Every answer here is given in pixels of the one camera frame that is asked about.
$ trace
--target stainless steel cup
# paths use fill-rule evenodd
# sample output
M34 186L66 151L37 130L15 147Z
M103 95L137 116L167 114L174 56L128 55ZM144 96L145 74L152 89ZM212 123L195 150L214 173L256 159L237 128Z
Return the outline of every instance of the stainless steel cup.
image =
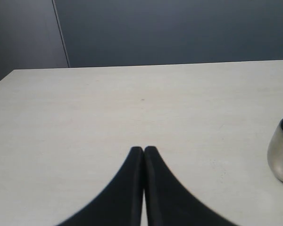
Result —
M274 175L283 181L283 119L277 126L267 151L267 161Z

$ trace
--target gray wall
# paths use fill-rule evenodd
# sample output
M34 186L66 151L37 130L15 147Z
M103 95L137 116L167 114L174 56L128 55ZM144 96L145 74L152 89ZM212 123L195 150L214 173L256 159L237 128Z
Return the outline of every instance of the gray wall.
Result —
M51 0L0 0L0 80L14 69L67 67Z
M70 65L283 59L283 0L55 0Z

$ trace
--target dark blue wall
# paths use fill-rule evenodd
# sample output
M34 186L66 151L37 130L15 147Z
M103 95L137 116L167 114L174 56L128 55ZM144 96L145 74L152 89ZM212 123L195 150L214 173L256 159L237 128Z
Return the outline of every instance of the dark blue wall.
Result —
M70 65L283 59L283 0L56 0Z

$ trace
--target white table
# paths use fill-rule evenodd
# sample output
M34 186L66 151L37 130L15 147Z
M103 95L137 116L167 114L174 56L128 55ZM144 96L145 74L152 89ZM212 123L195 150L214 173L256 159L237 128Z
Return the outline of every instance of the white table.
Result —
M283 226L266 160L282 117L283 61L15 70L0 82L0 226L71 216L134 145L229 220Z

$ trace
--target silver cup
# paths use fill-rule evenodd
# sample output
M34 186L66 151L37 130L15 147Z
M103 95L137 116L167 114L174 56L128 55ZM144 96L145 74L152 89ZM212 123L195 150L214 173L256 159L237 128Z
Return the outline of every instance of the silver cup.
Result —
M267 161L275 177L283 181L283 119L269 143Z

